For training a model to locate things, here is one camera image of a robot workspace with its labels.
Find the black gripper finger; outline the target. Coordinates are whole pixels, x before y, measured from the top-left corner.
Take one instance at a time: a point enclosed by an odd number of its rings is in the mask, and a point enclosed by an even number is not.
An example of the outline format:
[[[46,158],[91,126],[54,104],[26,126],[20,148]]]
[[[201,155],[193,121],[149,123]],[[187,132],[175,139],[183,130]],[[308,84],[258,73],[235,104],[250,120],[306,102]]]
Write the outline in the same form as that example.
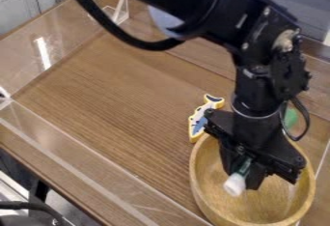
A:
[[[258,190],[263,180],[269,176],[269,168],[261,163],[253,163],[246,177],[246,188]]]
[[[247,161],[247,156],[238,152],[237,145],[229,138],[222,138],[219,140],[219,144],[219,154],[223,170],[229,175],[233,175]]]

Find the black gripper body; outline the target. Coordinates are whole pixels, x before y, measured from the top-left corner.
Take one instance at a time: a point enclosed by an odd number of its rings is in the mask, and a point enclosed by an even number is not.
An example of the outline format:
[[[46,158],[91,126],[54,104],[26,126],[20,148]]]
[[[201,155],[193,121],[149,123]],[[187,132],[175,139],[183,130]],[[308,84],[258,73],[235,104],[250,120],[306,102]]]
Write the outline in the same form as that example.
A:
[[[289,127],[283,122],[286,110],[286,104],[269,115],[207,109],[203,113],[207,119],[205,132],[218,143],[222,138],[229,138],[238,152],[251,157],[253,163],[261,163],[269,168],[269,176],[277,175],[295,184],[308,166],[308,159],[293,141],[298,141],[305,134],[289,135]]]

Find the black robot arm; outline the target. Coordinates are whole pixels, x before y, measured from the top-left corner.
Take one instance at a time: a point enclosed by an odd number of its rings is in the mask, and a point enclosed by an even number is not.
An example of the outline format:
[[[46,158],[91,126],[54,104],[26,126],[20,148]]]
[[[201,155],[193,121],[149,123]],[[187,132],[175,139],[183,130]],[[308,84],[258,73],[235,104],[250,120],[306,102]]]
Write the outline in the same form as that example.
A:
[[[166,35],[146,42],[115,24],[94,0],[76,1],[102,27],[141,49],[165,51],[203,38],[229,50],[237,68],[231,108],[222,110],[214,102],[198,107],[190,132],[218,140],[223,169],[245,188],[259,188],[271,175],[295,183],[308,160],[293,145],[299,138],[285,116],[302,105],[298,96],[312,79],[295,16],[273,0],[139,0]]]

